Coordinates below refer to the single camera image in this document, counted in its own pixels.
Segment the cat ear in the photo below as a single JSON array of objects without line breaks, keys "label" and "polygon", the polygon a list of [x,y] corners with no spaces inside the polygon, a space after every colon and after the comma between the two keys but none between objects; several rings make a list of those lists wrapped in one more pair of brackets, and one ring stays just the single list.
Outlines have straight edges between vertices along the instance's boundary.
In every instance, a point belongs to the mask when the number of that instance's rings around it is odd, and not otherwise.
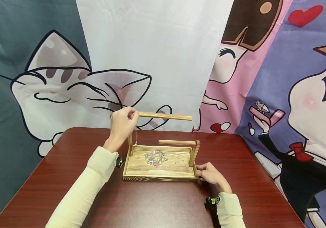
[{"label": "cat ear", "polygon": [[102,73],[103,82],[108,84],[124,106],[133,107],[148,91],[151,76],[129,70],[111,70]]},{"label": "cat ear", "polygon": [[39,43],[26,66],[26,71],[46,67],[90,67],[83,55],[57,31],[49,32]]}]

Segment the sleeve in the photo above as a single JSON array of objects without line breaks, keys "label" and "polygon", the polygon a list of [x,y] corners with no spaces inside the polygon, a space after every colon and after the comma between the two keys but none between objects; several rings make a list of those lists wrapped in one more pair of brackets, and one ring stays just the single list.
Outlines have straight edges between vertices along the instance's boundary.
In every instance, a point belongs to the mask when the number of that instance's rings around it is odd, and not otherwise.
[{"label": "sleeve", "polygon": [[111,153],[103,147],[98,147],[85,170],[53,212],[46,228],[81,227],[96,195],[109,180],[117,157],[117,152]]},{"label": "sleeve", "polygon": [[275,144],[269,137],[268,132],[264,132],[261,135],[258,135],[259,141],[278,159],[281,159],[282,152],[278,151]]},{"label": "sleeve", "polygon": [[245,228],[242,210],[236,194],[220,192],[217,216],[221,228]]}]

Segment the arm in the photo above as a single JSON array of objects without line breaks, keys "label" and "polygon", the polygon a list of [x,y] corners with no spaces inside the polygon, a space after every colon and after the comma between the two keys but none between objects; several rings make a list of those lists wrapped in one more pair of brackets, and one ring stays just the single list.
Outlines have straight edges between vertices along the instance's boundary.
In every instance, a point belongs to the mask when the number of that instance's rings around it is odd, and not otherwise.
[{"label": "arm", "polygon": [[79,228],[103,185],[109,180],[118,153],[98,147],[88,160],[87,167],[63,197],[46,228]]},{"label": "arm", "polygon": [[218,221],[221,228],[245,228],[243,214],[236,194],[224,178],[217,184],[220,202],[216,205]]},{"label": "arm", "polygon": [[59,203],[46,228],[79,228],[91,205],[109,180],[118,157],[117,151],[134,131],[139,112],[125,107],[111,115],[110,136],[103,147],[98,147],[88,160],[87,167]]},{"label": "arm", "polygon": [[228,110],[228,108],[225,105],[225,103],[223,103],[222,101],[219,101],[217,99],[209,98],[206,95],[206,92],[205,92],[205,94],[203,96],[202,103],[216,105],[218,109]]},{"label": "arm", "polygon": [[196,175],[199,180],[216,185],[219,191],[216,208],[221,228],[245,228],[239,199],[224,176],[210,162],[197,166]]},{"label": "arm", "polygon": [[278,151],[275,144],[269,137],[269,132],[263,132],[261,135],[258,135],[259,141],[278,159],[281,159],[282,152]]}]

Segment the table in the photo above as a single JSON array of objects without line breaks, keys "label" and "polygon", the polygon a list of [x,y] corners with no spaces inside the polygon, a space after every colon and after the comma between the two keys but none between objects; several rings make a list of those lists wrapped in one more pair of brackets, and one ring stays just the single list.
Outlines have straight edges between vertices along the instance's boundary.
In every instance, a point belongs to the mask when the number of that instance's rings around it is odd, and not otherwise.
[{"label": "table", "polygon": [[[0,228],[45,227],[55,207],[86,167],[109,129],[72,128],[19,189],[0,214]],[[158,139],[200,140],[196,163],[211,162],[238,195],[247,228],[304,227],[244,140],[233,134],[147,131],[138,144]],[[126,157],[127,142],[119,154]],[[126,182],[116,168],[97,195],[83,227],[204,228],[217,227],[204,206],[208,192],[196,182]]]}]

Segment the red bow tie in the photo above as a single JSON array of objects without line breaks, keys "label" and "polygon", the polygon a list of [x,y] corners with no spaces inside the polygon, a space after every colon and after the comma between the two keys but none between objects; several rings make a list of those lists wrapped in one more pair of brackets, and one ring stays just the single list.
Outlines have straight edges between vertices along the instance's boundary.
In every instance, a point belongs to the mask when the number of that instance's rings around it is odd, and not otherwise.
[{"label": "red bow tie", "polygon": [[304,147],[302,142],[295,142],[293,144],[289,145],[289,148],[294,151],[294,154],[297,158],[297,160],[302,162],[309,162],[313,159],[313,157],[309,154],[306,154],[304,152]]}]

